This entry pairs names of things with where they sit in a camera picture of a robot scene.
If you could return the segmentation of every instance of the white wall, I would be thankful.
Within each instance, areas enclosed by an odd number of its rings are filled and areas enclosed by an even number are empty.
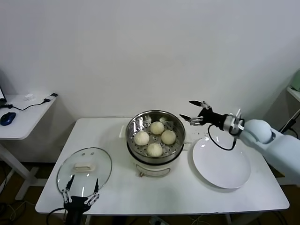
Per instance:
[[[6,91],[60,94],[29,140],[6,145],[22,161],[55,161],[78,118],[147,109],[196,115],[188,104],[196,99],[219,113],[241,107],[261,118],[300,67],[299,7],[297,0],[0,0]],[[274,122],[287,119],[285,104],[275,107]]]

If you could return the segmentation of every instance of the white plate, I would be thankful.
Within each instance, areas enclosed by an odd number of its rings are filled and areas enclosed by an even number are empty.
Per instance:
[[[230,149],[233,137],[216,127],[210,133],[220,146]],[[237,141],[231,151],[216,146],[209,137],[199,140],[193,149],[193,161],[199,173],[210,183],[221,188],[239,188],[250,176],[248,157],[241,151],[242,142]]]

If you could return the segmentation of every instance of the table leg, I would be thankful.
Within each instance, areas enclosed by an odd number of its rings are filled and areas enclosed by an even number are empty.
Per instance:
[[[85,225],[90,225],[90,219],[92,216],[86,216]]]
[[[25,179],[25,182],[22,184],[18,194],[16,195],[16,200],[23,199],[27,189],[30,186],[45,186],[47,179],[37,179],[34,175],[38,171],[38,167],[33,167],[31,171],[27,170],[25,166],[22,165],[6,148],[0,145],[0,158],[6,162],[11,168],[12,171],[9,173],[12,176],[13,171],[16,171],[21,177]]]
[[[225,214],[225,216],[226,216],[226,221],[227,221],[227,224],[228,224],[228,225],[231,225],[232,221],[231,221],[230,214],[229,214],[229,213],[227,213],[227,214]]]
[[[36,173],[38,172],[38,167],[33,167],[30,171],[31,175],[34,177]],[[19,192],[15,196],[16,200],[22,200],[30,186],[34,187],[44,187],[46,185],[47,179],[35,179],[34,182],[25,180],[24,183],[22,184]]]
[[[6,148],[0,145],[0,158],[6,162],[14,171],[16,171],[25,180],[35,181],[29,170],[22,165]]]
[[[232,221],[230,225],[247,225],[260,217],[262,214],[262,212],[245,213],[244,215]]]

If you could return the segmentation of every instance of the steamed bun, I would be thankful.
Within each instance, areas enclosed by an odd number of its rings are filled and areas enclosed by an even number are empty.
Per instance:
[[[173,144],[176,141],[176,134],[174,133],[174,131],[166,130],[161,135],[161,140],[165,144],[168,144],[168,145]]]
[[[160,144],[152,143],[147,148],[147,154],[151,157],[159,157],[163,154],[163,148]]]
[[[151,133],[155,135],[160,135],[165,130],[164,125],[161,122],[154,122],[150,126]]]
[[[137,145],[143,146],[148,144],[149,135],[145,131],[139,131],[136,133],[134,140]]]

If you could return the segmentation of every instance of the usb cable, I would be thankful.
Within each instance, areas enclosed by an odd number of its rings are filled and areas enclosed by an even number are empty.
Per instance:
[[[53,93],[53,94],[49,95],[48,97],[44,98],[44,100],[43,100],[41,103],[39,103],[39,104],[34,104],[34,105],[29,105],[29,106],[27,106],[27,107],[24,108],[24,109],[20,109],[20,108],[18,108],[18,107],[15,107],[15,106],[13,106],[12,104],[1,105],[0,108],[8,108],[8,109],[15,108],[15,109],[18,109],[18,110],[20,110],[20,111],[24,111],[24,110],[26,110],[26,109],[28,109],[28,108],[30,108],[30,107],[37,106],[37,105],[42,105],[42,104],[44,104],[44,103],[46,103],[46,102],[50,102],[51,100],[53,100],[53,99],[56,98],[57,96],[58,96],[58,94]]]

